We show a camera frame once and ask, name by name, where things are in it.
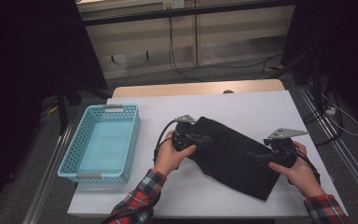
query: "person's left hand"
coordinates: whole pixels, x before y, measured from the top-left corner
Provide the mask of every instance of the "person's left hand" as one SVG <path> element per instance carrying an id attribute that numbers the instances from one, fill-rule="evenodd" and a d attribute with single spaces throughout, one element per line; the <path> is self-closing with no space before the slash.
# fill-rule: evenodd
<path id="1" fill-rule="evenodd" d="M 154 167 L 155 170 L 166 176 L 174 169 L 179 167 L 184 158 L 193 154 L 193 152 L 196 150 L 196 146 L 193 145 L 183 149 L 182 151 L 176 151 L 172 145 L 172 133 L 173 131 L 170 131 L 167 134 L 166 139 L 168 140 L 165 140 L 165 142 L 162 143 L 161 147 L 159 148 L 156 164 Z"/>

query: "black garment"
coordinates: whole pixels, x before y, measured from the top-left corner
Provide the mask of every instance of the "black garment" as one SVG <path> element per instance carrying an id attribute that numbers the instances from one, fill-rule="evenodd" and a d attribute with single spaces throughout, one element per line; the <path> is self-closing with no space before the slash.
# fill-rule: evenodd
<path id="1" fill-rule="evenodd" d="M 203 173 L 228 187 L 265 201 L 279 174 L 266 163 L 259 164 L 248 151 L 270 153 L 270 149 L 212 119 L 201 117 L 189 130 L 198 135 L 211 136 L 213 146 L 200 148 L 189 158 Z"/>

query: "person's right hand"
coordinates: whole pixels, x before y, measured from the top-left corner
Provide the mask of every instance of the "person's right hand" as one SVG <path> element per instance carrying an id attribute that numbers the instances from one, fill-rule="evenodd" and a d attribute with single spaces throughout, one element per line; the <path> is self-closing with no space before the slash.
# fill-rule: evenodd
<path id="1" fill-rule="evenodd" d="M 307 150 L 302 144 L 298 142 L 293 143 L 299 151 L 304 153 L 304 155 L 307 155 Z M 270 162 L 268 166 L 273 171 L 285 175 L 306 198 L 325 194 L 324 190 L 321 188 L 318 181 L 316 180 L 316 177 L 313 174 L 310 165 L 299 157 L 297 157 L 296 163 L 291 168 L 281 166 L 280 164 L 275 162 Z"/>

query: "red plaid shirt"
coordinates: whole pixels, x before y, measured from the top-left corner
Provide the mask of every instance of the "red plaid shirt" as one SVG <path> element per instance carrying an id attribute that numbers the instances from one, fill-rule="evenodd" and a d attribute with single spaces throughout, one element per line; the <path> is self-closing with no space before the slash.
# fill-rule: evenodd
<path id="1" fill-rule="evenodd" d="M 166 180 L 167 176 L 155 170 L 149 170 L 138 187 L 115 206 L 112 215 L 148 206 L 157 197 Z M 333 195 L 308 198 L 304 201 L 304 204 L 313 220 L 312 223 L 349 223 L 348 217 Z M 152 216 L 152 211 L 145 211 L 130 217 L 119 218 L 110 222 L 110 224 L 144 223 Z"/>

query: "basket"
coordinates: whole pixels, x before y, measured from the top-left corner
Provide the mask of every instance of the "basket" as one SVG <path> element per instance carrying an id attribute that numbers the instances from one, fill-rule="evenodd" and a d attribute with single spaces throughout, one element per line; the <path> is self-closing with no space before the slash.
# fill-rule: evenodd
<path id="1" fill-rule="evenodd" d="M 76 183 L 127 183 L 140 123 L 137 105 L 87 107 L 58 176 Z"/>

